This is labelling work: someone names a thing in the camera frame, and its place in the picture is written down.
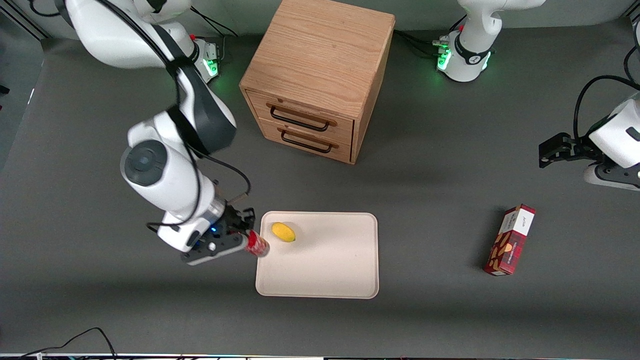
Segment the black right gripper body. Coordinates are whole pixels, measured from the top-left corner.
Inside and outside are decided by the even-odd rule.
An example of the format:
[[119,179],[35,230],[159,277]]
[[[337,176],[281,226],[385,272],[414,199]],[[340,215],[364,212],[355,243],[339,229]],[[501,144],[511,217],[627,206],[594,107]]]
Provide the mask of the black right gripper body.
[[243,214],[230,203],[226,203],[224,212],[220,218],[220,235],[230,236],[238,234],[235,231],[235,225],[238,223],[246,223],[243,221]]

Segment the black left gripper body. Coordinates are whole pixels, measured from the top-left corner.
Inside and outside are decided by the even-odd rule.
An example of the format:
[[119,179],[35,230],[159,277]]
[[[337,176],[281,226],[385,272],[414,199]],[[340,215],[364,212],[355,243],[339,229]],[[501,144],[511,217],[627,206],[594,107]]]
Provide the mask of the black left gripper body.
[[602,151],[594,144],[588,135],[569,137],[570,155],[567,161],[589,160],[595,164],[602,162]]

